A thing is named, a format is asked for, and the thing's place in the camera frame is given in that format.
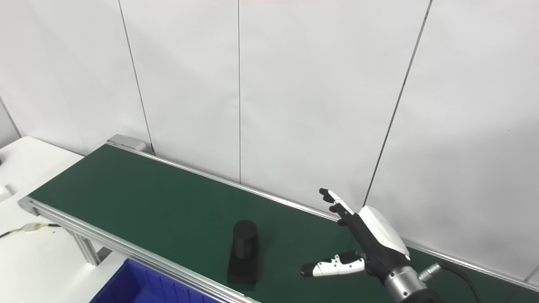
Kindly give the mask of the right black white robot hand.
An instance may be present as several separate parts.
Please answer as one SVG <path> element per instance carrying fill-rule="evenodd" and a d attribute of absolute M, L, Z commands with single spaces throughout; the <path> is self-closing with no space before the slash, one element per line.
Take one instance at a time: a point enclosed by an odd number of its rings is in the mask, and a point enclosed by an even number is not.
<path fill-rule="evenodd" d="M 314 263 L 302 265 L 302 277 L 323 277 L 355 274 L 366 271 L 385 282 L 392 271 L 410 266 L 409 251 L 396 230 L 375 208 L 364 206 L 356 212 L 333 191 L 320 188 L 329 210 L 339 215 L 337 224 L 348 228 L 358 242 L 362 254 L 355 251 L 336 254 Z"/>

